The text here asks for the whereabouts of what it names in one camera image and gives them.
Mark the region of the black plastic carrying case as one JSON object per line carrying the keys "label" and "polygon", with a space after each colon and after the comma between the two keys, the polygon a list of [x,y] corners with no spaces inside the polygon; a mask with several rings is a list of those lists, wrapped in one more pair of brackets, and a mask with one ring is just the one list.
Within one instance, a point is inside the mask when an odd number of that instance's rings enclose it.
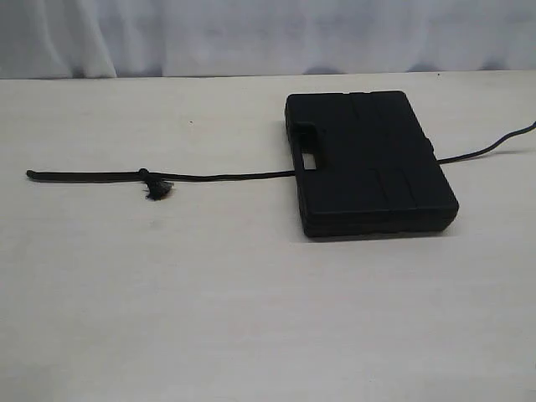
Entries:
{"label": "black plastic carrying case", "polygon": [[304,234],[435,233],[459,203],[407,95],[292,94],[286,134]]}

